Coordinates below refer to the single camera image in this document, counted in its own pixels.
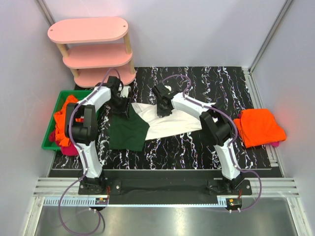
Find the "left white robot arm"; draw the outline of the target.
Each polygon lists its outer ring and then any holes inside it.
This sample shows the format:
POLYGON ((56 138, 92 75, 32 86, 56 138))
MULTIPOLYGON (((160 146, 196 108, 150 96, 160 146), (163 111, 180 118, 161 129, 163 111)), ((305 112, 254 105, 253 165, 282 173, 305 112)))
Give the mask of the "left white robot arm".
POLYGON ((86 178, 99 178, 102 173, 95 147, 98 137, 96 113, 106 103, 113 113, 129 118, 128 89, 119 77, 108 77, 106 83, 97 84, 88 96, 66 106, 64 133, 78 151, 86 178))

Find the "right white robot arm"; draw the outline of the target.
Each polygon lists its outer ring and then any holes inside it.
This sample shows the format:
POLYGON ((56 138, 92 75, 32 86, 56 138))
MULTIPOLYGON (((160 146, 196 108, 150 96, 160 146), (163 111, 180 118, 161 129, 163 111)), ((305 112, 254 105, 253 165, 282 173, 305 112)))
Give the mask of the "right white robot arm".
POLYGON ((178 110, 200 121, 202 131, 217 152, 224 179, 230 182, 244 179, 232 145, 235 140, 232 131, 237 131, 237 128, 227 114, 215 105, 201 102, 179 91, 171 91, 162 83, 154 86, 152 92, 157 99, 159 117, 169 116, 173 110, 178 110))

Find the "white and green t-shirt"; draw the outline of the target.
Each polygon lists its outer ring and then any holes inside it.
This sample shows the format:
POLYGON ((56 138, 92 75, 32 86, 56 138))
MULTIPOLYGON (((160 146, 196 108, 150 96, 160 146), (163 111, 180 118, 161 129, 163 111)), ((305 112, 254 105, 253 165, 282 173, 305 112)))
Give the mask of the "white and green t-shirt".
POLYGON ((110 150, 141 151, 145 141, 201 130, 200 121, 179 110, 163 118, 157 105, 132 103, 129 116, 114 114, 108 128, 110 150))

